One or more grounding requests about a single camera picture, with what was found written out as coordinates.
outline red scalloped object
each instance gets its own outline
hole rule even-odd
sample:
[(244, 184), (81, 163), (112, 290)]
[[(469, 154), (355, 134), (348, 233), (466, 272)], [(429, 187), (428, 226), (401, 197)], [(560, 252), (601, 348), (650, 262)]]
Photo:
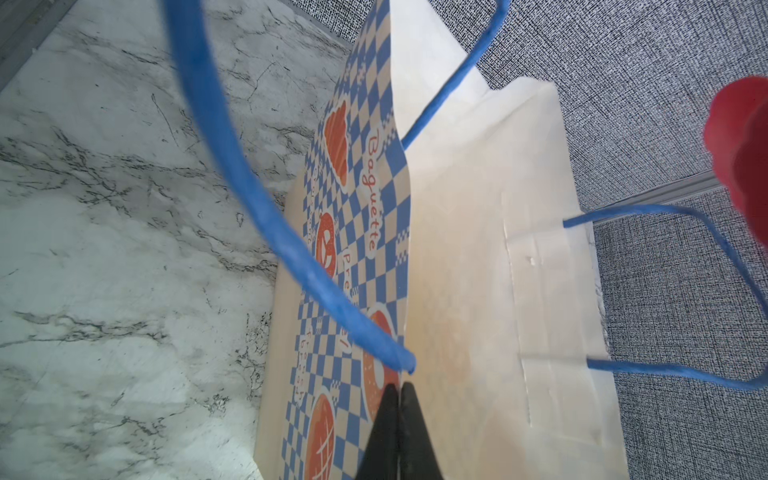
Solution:
[(768, 78), (742, 78), (715, 95), (704, 144), (733, 206), (768, 246)]

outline blue checkered pattern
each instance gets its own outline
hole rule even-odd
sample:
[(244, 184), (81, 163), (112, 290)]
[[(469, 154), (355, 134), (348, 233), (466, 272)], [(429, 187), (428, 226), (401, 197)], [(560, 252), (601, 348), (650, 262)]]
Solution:
[[(349, 296), (362, 311), (374, 303), (386, 306), (398, 341), (403, 344), (404, 315), (408, 292), (408, 245), (410, 225), (410, 181), (405, 152), (395, 128), (392, 85), (389, 73), (389, 0), (377, 0), (362, 27), (345, 70), (325, 109), (306, 156), (304, 187), (306, 222), (303, 235), (315, 251), (319, 219), (333, 216), (336, 238), (336, 274), (339, 287), (349, 281)], [(324, 131), (329, 116), (346, 103), (346, 185), (333, 171)], [(363, 151), (372, 131), (379, 132), (381, 156), (377, 159), (381, 212), (375, 258), (366, 257), (366, 231), (371, 227), (369, 193), (359, 188), (364, 165)], [(349, 263), (342, 260), (348, 253)], [(286, 406), (281, 455), (285, 466), (280, 478), (304, 478), (310, 419), (320, 392), (330, 392), (333, 401), (334, 452), (329, 473), (332, 479), (351, 479), (362, 460), (373, 419), (366, 414), (362, 390), (362, 351), (339, 347), (342, 330), (305, 293), (299, 307), (302, 335), (296, 338), (297, 359), (302, 338), (311, 338), (306, 355), (306, 394), (294, 396)], [(296, 385), (299, 360), (291, 372)]]

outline gray metal trim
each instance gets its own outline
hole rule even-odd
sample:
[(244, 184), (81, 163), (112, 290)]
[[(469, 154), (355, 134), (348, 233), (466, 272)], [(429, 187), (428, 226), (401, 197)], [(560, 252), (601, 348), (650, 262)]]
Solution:
[[(661, 185), (660, 187), (651, 188), (641, 194), (633, 195), (632, 197), (607, 205), (607, 207), (643, 204), (675, 204), (681, 200), (686, 200), (687, 198), (705, 194), (719, 188), (723, 188), (723, 185), (717, 177), (715, 177), (715, 173), (712, 170), (707, 170), (700, 174), (691, 175), (690, 177), (685, 177), (681, 180)], [(611, 220), (619, 218), (622, 217), (599, 220), (594, 222), (594, 224), (599, 225), (600, 223), (610, 222)]]
[(0, 91), (24, 65), (33, 50), (48, 37), (74, 2), (75, 0), (41, 0), (26, 16), (11, 15), (9, 9), (7, 15), (0, 19), (0, 31), (13, 32), (0, 45)]

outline gray marble vein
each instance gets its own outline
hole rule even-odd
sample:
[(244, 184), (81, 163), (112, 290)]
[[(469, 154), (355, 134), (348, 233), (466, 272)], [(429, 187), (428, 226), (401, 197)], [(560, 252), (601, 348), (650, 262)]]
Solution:
[[(349, 46), (279, 0), (206, 8), (282, 204)], [(0, 478), (260, 478), (276, 258), (200, 142), (156, 2), (80, 0), (0, 92), (0, 225)]]

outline blue rope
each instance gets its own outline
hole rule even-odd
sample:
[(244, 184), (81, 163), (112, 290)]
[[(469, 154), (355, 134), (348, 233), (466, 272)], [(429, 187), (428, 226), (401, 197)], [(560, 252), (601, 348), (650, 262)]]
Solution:
[[(563, 220), (563, 227), (570, 228), (582, 223), (594, 222), (597, 220), (603, 220), (606, 218), (619, 217), (621, 215), (631, 214), (679, 214), (690, 215), (698, 220), (704, 222), (707, 229), (710, 231), (715, 241), (723, 249), (723, 252), (730, 258), (736, 270), (744, 281), (752, 290), (752, 294), (757, 299), (760, 305), (760, 309), (763, 311), (763, 315), (768, 318), (768, 302), (760, 291), (760, 288), (752, 280), (749, 270), (746, 269), (746, 265), (741, 260), (739, 253), (736, 252), (728, 240), (717, 231), (712, 220), (705, 214), (698, 210), (687, 207), (676, 207), (674, 205), (630, 205), (626, 207), (607, 207), (588, 214), (579, 215), (568, 220)], [(754, 379), (742, 381), (727, 379), (721, 376), (713, 375), (711, 373), (702, 372), (701, 370), (692, 369), (690, 367), (675, 365), (671, 363), (638, 363), (638, 362), (619, 362), (614, 360), (599, 360), (599, 359), (587, 359), (587, 366), (595, 370), (605, 370), (608, 372), (623, 372), (623, 373), (643, 373), (648, 375), (666, 375), (666, 376), (679, 376), (688, 379), (697, 379), (704, 382), (711, 382), (719, 386), (724, 386), (731, 389), (738, 390), (758, 390), (768, 386), (768, 365), (763, 370), (763, 373)]]
[(488, 28), (485, 29), (482, 35), (480, 35), (475, 47), (469, 52), (467, 58), (465, 58), (458, 68), (456, 68), (453, 75), (451, 75), (451, 77), (443, 84), (437, 92), (437, 95), (435, 95), (432, 101), (427, 104), (419, 117), (416, 118), (416, 121), (413, 122), (408, 133), (402, 138), (402, 147), (404, 149), (408, 150), (408, 147), (410, 147), (416, 137), (422, 133), (424, 127), (426, 127), (432, 120), (432, 117), (435, 116), (442, 104), (445, 103), (448, 96), (458, 88), (472, 68), (475, 67), (478, 61), (480, 61), (480, 58), (491, 47), (491, 43), (493, 43), (496, 34), (498, 34), (504, 26), (504, 19), (507, 17), (510, 4), (511, 0), (496, 0), (496, 12), (491, 17), (491, 22), (488, 24)]
[(395, 371), (413, 372), (416, 368), (414, 355), (348, 301), (253, 175), (227, 113), (227, 103), (208, 48), (200, 0), (163, 0), (163, 8), (181, 85), (197, 126), (219, 170), (267, 243), (285, 262), (296, 281), (349, 331), (349, 338), (354, 343)]

